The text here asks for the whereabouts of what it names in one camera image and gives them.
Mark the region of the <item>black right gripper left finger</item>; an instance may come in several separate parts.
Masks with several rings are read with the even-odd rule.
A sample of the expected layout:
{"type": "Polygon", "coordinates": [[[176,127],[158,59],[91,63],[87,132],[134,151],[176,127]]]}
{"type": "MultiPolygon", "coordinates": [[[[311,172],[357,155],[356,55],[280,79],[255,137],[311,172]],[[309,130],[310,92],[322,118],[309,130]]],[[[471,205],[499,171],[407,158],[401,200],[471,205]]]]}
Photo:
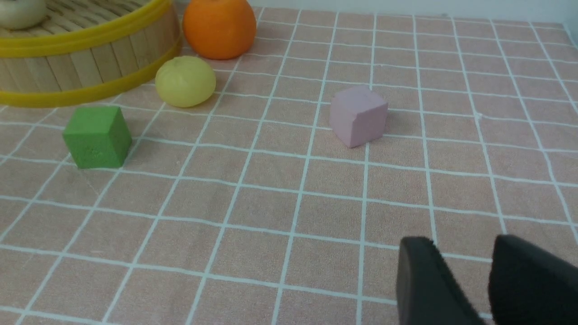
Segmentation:
{"type": "Polygon", "coordinates": [[[434,242],[399,243],[396,299],[401,325],[483,325],[434,242]]]}

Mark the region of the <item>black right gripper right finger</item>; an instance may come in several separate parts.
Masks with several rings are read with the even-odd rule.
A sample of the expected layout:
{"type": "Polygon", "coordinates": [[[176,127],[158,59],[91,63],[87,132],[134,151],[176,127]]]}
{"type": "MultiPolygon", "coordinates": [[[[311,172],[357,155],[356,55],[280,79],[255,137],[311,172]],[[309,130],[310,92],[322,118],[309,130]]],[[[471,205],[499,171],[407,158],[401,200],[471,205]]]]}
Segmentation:
{"type": "Polygon", "coordinates": [[[498,325],[575,325],[578,269],[520,237],[498,235],[489,302],[498,325]]]}

